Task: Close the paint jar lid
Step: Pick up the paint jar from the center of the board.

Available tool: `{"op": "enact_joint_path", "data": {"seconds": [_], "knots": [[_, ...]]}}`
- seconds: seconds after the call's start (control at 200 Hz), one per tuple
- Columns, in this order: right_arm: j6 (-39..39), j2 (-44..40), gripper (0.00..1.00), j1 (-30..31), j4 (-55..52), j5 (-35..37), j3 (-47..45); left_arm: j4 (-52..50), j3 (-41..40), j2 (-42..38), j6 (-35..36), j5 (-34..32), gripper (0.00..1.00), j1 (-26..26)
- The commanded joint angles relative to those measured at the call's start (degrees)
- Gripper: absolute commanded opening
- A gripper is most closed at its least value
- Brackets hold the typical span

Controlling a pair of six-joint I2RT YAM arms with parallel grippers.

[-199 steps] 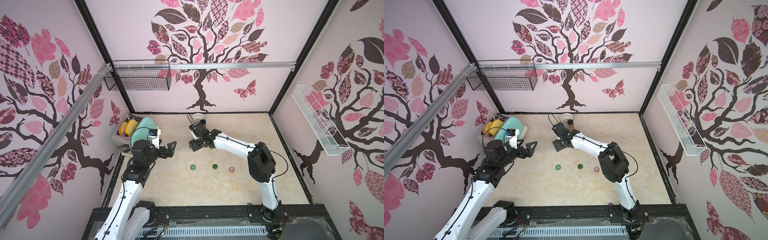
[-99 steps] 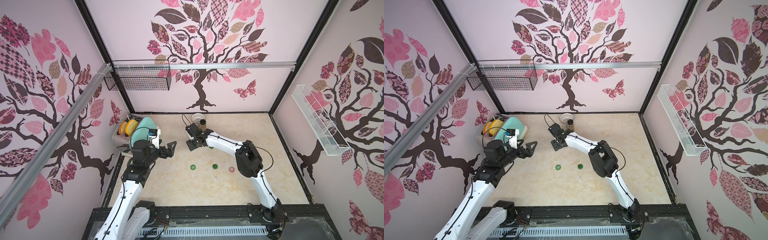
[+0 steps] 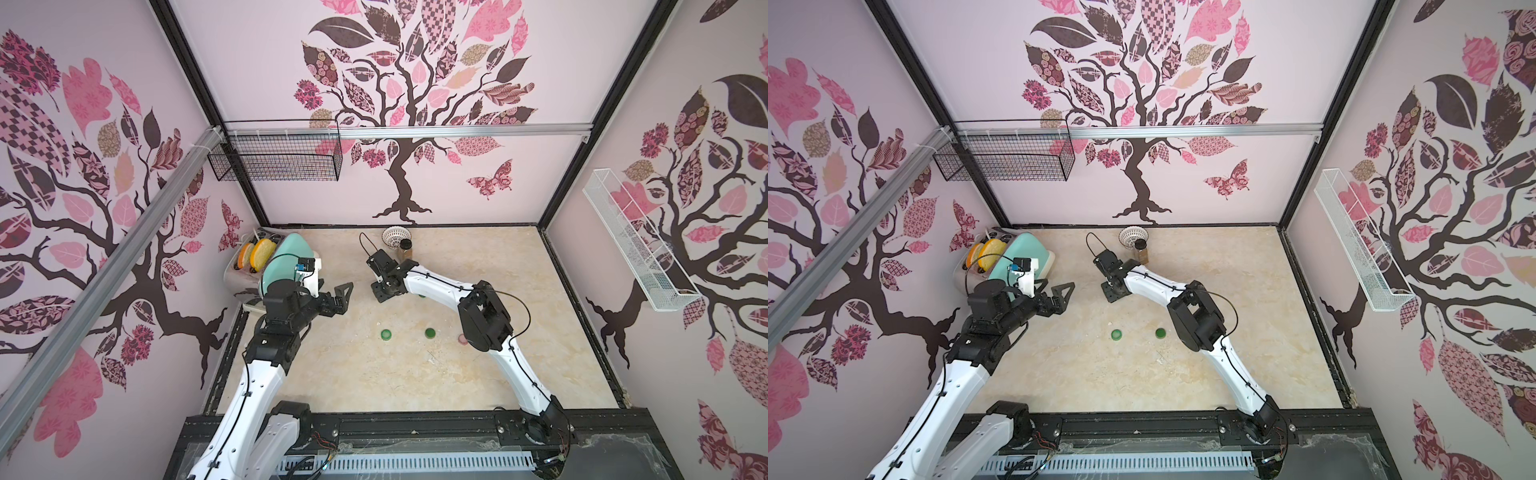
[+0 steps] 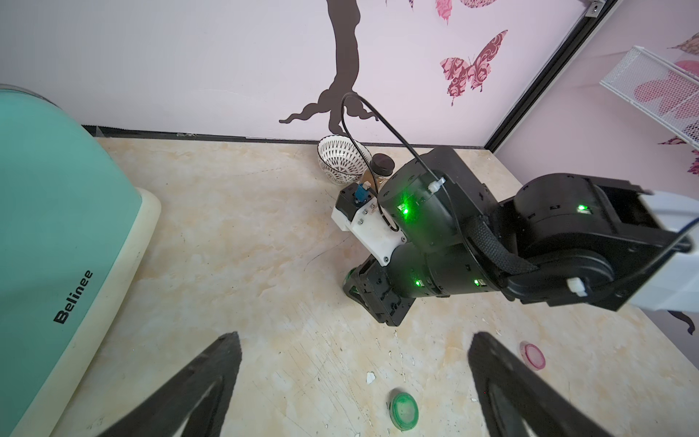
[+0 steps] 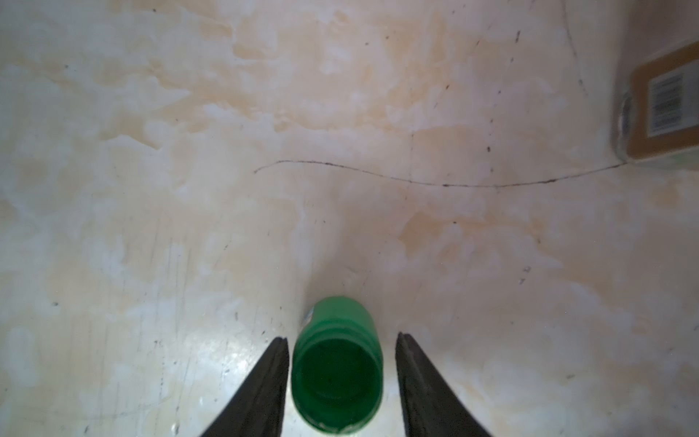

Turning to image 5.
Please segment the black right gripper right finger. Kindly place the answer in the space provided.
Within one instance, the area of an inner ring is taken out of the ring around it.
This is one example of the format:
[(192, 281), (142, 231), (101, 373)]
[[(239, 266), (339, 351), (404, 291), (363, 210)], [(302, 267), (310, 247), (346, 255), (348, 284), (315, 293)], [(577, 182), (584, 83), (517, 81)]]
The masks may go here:
[(408, 436), (491, 436), (408, 333), (398, 335), (395, 360)]

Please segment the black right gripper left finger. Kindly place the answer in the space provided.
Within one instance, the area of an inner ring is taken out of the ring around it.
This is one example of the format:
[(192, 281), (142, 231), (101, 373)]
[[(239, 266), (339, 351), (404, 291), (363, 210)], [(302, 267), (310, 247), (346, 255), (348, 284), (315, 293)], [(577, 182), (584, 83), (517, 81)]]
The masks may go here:
[(288, 377), (289, 343), (277, 337), (202, 436), (280, 436)]

